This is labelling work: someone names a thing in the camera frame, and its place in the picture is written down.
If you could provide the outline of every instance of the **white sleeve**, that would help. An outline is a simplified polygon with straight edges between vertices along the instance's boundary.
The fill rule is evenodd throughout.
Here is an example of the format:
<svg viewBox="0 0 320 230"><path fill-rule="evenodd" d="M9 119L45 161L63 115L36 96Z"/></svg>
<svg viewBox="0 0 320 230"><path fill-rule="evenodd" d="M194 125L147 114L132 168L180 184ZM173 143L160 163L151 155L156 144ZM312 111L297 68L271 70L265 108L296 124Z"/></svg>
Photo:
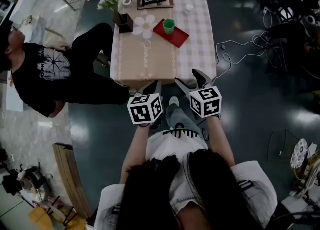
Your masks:
<svg viewBox="0 0 320 230"><path fill-rule="evenodd" d="M108 211L121 201L125 184L113 184L104 188L101 192L98 212L94 223L95 230L106 229L107 224L104 223Z"/></svg>
<svg viewBox="0 0 320 230"><path fill-rule="evenodd" d="M252 182L260 182L265 186L265 192L268 194L272 204L277 206L277 193L270 179L261 168L259 163L255 161L247 161L231 168L235 178L238 181L250 180Z"/></svg>
<svg viewBox="0 0 320 230"><path fill-rule="evenodd" d="M244 193L254 214L265 228L278 205L277 193L257 161L248 161L231 168L236 180L251 181L254 187Z"/></svg>

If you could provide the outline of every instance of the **dark floor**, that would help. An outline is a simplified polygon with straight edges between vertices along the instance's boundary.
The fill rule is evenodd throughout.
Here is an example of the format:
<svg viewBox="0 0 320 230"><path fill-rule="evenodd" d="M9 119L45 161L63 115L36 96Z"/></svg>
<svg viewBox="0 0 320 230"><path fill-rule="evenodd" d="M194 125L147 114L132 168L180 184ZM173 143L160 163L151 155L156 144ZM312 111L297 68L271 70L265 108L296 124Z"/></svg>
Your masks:
<svg viewBox="0 0 320 230"><path fill-rule="evenodd" d="M259 0L207 1L215 44L227 40L244 44L254 34L265 30ZM110 12L97 11L98 2L91 0L85 3L78 22L78 34L100 22L113 26ZM246 54L261 53L251 45L227 44L226 50L234 62ZM110 76L107 69L99 65L95 67L97 73ZM229 64L222 60L217 67L218 74L228 67ZM283 147L285 130L298 138L305 138L309 143L320 144L320 115L309 110L312 94L299 94L301 89L306 88L305 80L278 73L265 74L267 67L265 57L248 57L219 78L216 85L223 97L222 125L236 162L257 160L271 179L281 201L289 195L294 180L289 160L280 159L277 155ZM101 92L108 92L108 87L101 87ZM175 87L163 89L164 107L175 94L179 94ZM122 163L135 127L126 105L71 104L69 113L78 170L90 205L95 209L101 190L120 180ZM268 143L273 132L268 160ZM295 142L292 137L287 139L289 152Z"/></svg>

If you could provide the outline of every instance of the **dark hair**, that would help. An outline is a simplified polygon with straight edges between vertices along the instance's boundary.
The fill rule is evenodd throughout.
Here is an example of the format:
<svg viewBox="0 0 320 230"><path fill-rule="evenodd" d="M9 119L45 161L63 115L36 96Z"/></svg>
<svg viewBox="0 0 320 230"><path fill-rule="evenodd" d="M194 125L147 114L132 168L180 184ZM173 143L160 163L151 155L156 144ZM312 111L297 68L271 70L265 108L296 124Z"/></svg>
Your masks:
<svg viewBox="0 0 320 230"><path fill-rule="evenodd" d="M198 150L188 155L188 166L192 184L205 208L204 216L214 229L241 226L262 229L257 217L252 215L235 175L220 154Z"/></svg>
<svg viewBox="0 0 320 230"><path fill-rule="evenodd" d="M178 229L169 191L179 168L176 156L134 166L125 183L116 229Z"/></svg>
<svg viewBox="0 0 320 230"><path fill-rule="evenodd" d="M133 167L125 184L116 229L178 230L169 193L179 168L176 156ZM251 214L230 167L218 153L190 153L188 169L184 171L201 197L203 214L214 229L263 229Z"/></svg>
<svg viewBox="0 0 320 230"><path fill-rule="evenodd" d="M0 26L0 73L11 69L11 61L7 59L5 51L9 46L9 35L13 22L10 20L3 21Z"/></svg>

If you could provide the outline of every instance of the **graphic print on t-shirt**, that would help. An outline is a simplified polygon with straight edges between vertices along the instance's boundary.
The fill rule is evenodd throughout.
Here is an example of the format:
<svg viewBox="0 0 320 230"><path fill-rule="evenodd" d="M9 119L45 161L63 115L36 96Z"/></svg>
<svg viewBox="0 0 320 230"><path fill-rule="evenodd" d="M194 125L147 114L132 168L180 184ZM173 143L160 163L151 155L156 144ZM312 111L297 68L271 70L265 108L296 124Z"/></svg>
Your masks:
<svg viewBox="0 0 320 230"><path fill-rule="evenodd" d="M70 77L70 63L60 52L50 48L41 48L38 55L43 59L37 64L39 77L46 81L66 80Z"/></svg>

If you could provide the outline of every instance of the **shoe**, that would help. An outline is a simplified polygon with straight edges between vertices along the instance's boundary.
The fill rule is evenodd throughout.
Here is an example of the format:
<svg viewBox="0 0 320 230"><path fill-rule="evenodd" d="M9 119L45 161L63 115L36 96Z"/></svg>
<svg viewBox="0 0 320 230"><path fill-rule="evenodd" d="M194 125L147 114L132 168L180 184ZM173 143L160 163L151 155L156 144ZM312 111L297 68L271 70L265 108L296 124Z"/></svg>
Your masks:
<svg viewBox="0 0 320 230"><path fill-rule="evenodd" d="M51 174L45 175L45 178L47 180L52 180L54 178L54 176L52 176Z"/></svg>
<svg viewBox="0 0 320 230"><path fill-rule="evenodd" d="M178 107L180 106L179 99L176 96L173 96L172 98L170 98L169 106L171 106L172 104L175 104Z"/></svg>

